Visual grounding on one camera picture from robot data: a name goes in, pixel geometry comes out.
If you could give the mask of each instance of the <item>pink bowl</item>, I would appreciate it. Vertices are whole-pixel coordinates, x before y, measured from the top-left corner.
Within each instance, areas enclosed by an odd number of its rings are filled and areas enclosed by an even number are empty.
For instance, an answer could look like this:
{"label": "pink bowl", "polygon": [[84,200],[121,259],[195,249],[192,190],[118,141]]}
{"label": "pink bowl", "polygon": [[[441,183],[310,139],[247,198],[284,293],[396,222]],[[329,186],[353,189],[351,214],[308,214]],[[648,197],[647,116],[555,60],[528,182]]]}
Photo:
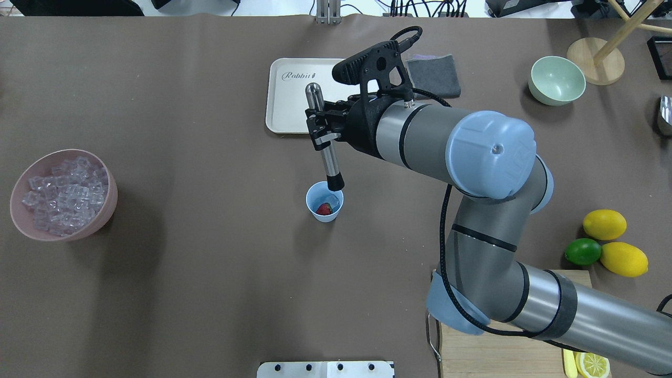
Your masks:
{"label": "pink bowl", "polygon": [[[33,213],[31,213],[21,202],[24,199],[26,193],[30,191],[30,184],[28,183],[28,179],[34,176],[50,176],[51,167],[62,163],[63,160],[66,159],[74,160],[78,156],[86,156],[91,160],[92,163],[101,165],[108,171],[108,195],[105,197],[105,202],[103,203],[100,212],[96,214],[89,224],[82,227],[79,231],[72,235],[57,236],[50,234],[47,231],[36,229],[33,227]],[[33,165],[31,165],[16,182],[14,189],[11,191],[11,198],[9,199],[9,213],[11,214],[11,220],[14,222],[16,228],[18,228],[19,231],[21,231],[21,233],[23,233],[25,236],[40,241],[71,241],[87,237],[98,231],[110,220],[110,217],[112,216],[112,213],[114,213],[114,209],[116,207],[117,184],[112,177],[110,169],[100,158],[98,158],[98,156],[81,149],[64,149],[61,151],[56,151],[33,163]]]}

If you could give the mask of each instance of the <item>wooden cutting board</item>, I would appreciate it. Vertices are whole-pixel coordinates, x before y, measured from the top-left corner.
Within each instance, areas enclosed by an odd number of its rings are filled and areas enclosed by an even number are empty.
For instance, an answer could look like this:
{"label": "wooden cutting board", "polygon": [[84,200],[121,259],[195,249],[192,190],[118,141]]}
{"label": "wooden cutting board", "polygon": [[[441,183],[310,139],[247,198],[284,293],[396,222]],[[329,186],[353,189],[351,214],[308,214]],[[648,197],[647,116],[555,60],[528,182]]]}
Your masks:
{"label": "wooden cutting board", "polygon": [[[556,271],[578,284],[592,287],[585,270]],[[499,322],[492,322],[491,326],[518,330]],[[528,338],[488,333],[473,336],[441,324],[439,351],[443,378],[565,378],[562,350]]]}

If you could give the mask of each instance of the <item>logo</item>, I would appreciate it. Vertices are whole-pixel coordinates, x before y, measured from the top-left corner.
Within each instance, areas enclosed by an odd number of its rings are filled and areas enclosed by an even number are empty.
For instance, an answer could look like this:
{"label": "logo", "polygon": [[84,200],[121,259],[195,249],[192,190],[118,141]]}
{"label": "logo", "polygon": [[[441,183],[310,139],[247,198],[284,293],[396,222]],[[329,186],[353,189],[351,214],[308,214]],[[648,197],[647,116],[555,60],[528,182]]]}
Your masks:
{"label": "logo", "polygon": [[282,74],[282,81],[289,81],[292,79],[314,79],[315,72],[313,73],[293,73],[285,72]]}

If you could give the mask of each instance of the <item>gray cloth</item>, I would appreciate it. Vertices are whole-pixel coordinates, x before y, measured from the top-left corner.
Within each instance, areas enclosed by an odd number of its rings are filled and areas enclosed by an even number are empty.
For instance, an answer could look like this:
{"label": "gray cloth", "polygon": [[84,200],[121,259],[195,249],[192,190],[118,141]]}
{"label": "gray cloth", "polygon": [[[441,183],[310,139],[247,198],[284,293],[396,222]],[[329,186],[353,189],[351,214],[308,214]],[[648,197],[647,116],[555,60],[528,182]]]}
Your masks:
{"label": "gray cloth", "polygon": [[413,86],[441,98],[457,98],[462,93],[455,59],[446,56],[414,55],[406,61]]}

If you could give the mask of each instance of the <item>yellow knife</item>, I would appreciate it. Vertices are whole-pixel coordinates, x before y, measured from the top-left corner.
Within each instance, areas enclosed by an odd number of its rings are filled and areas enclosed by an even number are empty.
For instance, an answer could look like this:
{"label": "yellow knife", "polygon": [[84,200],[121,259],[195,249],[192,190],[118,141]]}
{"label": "yellow knife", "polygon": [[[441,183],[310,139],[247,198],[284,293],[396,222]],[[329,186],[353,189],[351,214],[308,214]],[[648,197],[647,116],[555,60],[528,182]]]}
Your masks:
{"label": "yellow knife", "polygon": [[577,363],[574,361],[574,353],[571,350],[562,350],[562,363],[564,365],[564,374],[567,378],[577,378],[579,376]]}

